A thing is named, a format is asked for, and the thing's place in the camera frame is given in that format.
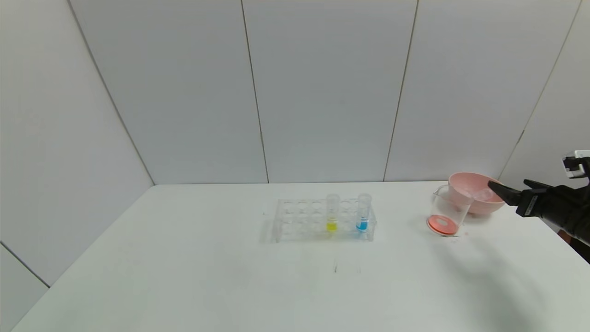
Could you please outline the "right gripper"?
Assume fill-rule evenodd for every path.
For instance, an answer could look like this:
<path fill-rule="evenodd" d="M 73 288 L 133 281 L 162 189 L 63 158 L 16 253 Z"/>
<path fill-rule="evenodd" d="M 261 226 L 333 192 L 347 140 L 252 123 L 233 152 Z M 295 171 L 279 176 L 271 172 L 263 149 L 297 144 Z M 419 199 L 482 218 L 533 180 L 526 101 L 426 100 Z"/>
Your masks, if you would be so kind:
<path fill-rule="evenodd" d="M 519 191 L 496 181 L 488 181 L 488 187 L 509 206 L 518 206 L 516 213 L 522 217 L 538 217 L 570 236 L 590 235 L 589 199 L 584 199 L 583 189 L 564 185 L 551 185 L 524 179 L 529 190 Z"/>

